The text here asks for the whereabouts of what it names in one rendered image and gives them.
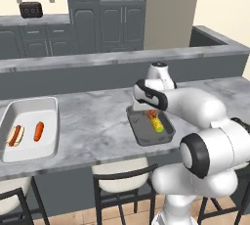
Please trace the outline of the hot dog in bun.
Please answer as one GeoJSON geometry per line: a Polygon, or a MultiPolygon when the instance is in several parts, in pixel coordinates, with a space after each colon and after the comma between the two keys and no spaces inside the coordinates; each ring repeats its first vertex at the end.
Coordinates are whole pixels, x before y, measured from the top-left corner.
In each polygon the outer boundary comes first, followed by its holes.
{"type": "Polygon", "coordinates": [[[9,147],[16,147],[21,141],[23,132],[24,132],[23,126],[21,125],[14,126],[9,134],[6,145],[9,147]]]}

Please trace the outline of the yellow corn cob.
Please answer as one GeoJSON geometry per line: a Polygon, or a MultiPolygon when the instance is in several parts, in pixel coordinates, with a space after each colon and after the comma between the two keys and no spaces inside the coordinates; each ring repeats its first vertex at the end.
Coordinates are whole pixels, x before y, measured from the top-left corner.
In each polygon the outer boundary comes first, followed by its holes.
{"type": "Polygon", "coordinates": [[[157,132],[157,133],[160,133],[164,130],[164,126],[163,124],[161,123],[160,119],[158,117],[153,117],[151,120],[150,120],[154,130],[157,132]]]}

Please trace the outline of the grey low cupboard run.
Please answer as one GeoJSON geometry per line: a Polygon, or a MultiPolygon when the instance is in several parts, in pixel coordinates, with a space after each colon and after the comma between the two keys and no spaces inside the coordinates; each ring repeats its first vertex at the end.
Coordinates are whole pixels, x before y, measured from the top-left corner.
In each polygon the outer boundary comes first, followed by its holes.
{"type": "Polygon", "coordinates": [[[71,24],[0,26],[0,60],[67,56],[77,53],[71,24]]]}

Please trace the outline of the orange-red sausage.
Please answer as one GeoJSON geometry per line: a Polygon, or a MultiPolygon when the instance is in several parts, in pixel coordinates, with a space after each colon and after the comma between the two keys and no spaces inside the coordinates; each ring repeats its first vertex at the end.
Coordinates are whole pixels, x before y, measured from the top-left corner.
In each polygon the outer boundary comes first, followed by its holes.
{"type": "Polygon", "coordinates": [[[34,137],[33,137],[33,140],[35,142],[38,142],[40,140],[42,132],[43,132],[43,129],[44,129],[44,123],[42,121],[39,121],[36,124],[35,132],[34,132],[34,137]]]}

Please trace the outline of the grey tall cupboard run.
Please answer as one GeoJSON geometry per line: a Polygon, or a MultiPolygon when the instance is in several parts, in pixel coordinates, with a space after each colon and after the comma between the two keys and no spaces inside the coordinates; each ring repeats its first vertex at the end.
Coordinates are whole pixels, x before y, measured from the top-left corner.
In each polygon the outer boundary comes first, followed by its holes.
{"type": "Polygon", "coordinates": [[[80,54],[144,49],[145,0],[68,0],[80,54]]]}

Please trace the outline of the large white rectangular plate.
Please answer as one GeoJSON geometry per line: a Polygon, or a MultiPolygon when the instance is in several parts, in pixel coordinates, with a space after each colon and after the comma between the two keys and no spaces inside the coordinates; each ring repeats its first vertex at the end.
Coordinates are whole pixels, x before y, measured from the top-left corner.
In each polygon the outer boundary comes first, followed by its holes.
{"type": "Polygon", "coordinates": [[[55,97],[15,100],[5,109],[0,121],[0,159],[5,163],[52,158],[58,150],[60,112],[55,97]],[[36,124],[42,121],[44,129],[38,142],[33,140],[36,124]],[[16,147],[6,145],[12,128],[24,127],[16,147]]]}

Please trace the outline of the black stool with cream seat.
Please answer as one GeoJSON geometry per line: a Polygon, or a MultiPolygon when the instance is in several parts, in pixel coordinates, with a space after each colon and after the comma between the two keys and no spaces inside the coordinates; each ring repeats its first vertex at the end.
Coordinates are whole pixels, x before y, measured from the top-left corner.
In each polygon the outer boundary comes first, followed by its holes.
{"type": "Polygon", "coordinates": [[[201,208],[197,218],[198,225],[207,218],[217,217],[232,212],[237,212],[233,225],[239,225],[241,217],[245,214],[247,206],[250,204],[250,161],[245,165],[239,165],[235,170],[238,177],[238,186],[236,191],[230,196],[235,204],[235,207],[222,208],[218,200],[215,198],[202,199],[201,208]],[[206,213],[205,208],[208,201],[211,201],[216,208],[215,211],[206,213]]]}
{"type": "Polygon", "coordinates": [[[36,181],[33,176],[0,181],[0,225],[34,225],[33,214],[41,214],[50,225],[36,181]],[[38,207],[30,209],[27,192],[32,188],[38,207]]]}
{"type": "Polygon", "coordinates": [[[92,167],[97,225],[103,225],[102,211],[117,206],[122,225],[126,225],[123,204],[150,200],[149,222],[154,217],[156,192],[149,176],[158,164],[149,165],[146,157],[123,160],[92,167]]]}

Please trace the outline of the black toaster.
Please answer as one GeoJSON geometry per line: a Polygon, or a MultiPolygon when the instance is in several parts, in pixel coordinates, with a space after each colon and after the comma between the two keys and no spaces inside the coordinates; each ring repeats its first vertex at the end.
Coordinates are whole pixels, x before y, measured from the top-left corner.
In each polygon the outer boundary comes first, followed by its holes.
{"type": "Polygon", "coordinates": [[[22,2],[19,7],[24,19],[43,17],[42,5],[39,2],[22,2]]]}

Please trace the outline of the dark grey tupperware container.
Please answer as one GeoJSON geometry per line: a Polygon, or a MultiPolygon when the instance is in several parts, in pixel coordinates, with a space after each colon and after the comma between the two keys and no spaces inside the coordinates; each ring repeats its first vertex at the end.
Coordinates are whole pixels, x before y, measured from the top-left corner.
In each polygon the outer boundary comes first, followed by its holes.
{"type": "Polygon", "coordinates": [[[132,107],[128,107],[126,112],[135,138],[140,146],[160,145],[172,141],[176,130],[164,112],[157,111],[157,117],[164,126],[164,130],[160,133],[154,130],[146,111],[134,112],[132,107]]]}

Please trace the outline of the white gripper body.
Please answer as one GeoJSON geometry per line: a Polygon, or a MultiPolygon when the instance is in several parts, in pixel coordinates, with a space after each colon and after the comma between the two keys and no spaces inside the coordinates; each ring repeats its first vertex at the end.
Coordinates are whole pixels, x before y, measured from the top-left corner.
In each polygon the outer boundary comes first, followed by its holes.
{"type": "Polygon", "coordinates": [[[149,111],[152,110],[152,106],[142,103],[140,104],[136,99],[133,99],[133,105],[132,105],[132,109],[134,112],[138,112],[138,111],[149,111]]]}

